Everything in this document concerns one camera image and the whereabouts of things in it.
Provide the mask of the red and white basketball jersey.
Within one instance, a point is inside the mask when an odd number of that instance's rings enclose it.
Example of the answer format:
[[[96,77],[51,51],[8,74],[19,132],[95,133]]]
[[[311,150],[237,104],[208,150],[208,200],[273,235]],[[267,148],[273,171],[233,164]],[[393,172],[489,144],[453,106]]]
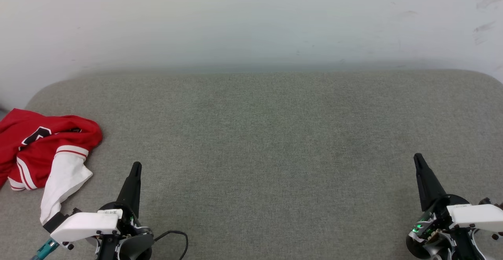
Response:
[[[102,139],[93,120],[15,108],[0,121],[0,185],[8,182],[14,191],[42,188],[45,224],[93,176],[85,162]]]

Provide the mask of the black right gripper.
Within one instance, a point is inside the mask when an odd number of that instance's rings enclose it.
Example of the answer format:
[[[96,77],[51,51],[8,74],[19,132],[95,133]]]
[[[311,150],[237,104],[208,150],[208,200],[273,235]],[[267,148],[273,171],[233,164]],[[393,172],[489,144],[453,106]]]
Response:
[[[448,212],[448,206],[467,206],[469,202],[446,193],[421,153],[415,153],[413,159],[423,214],[406,237],[408,251],[422,260],[483,260],[474,240],[478,229],[454,225]]]

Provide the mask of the grey fabric sofa cushion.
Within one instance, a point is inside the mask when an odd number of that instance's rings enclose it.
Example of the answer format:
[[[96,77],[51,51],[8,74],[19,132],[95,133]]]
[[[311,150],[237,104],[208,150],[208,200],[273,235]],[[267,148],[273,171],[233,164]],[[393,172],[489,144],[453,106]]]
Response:
[[[184,260],[415,260],[415,153],[446,192],[503,201],[503,84],[479,72],[86,75],[26,108],[102,129],[65,212],[140,161],[140,222],[187,233]]]

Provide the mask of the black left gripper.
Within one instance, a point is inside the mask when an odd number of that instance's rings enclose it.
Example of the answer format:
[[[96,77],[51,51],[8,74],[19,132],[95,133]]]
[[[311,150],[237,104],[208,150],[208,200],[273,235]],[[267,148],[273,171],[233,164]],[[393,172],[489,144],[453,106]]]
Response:
[[[142,164],[133,163],[124,181],[117,201],[105,204],[99,210],[121,209],[123,217],[118,223],[118,233],[98,237],[96,260],[150,260],[154,244],[151,228],[142,226],[140,216]]]

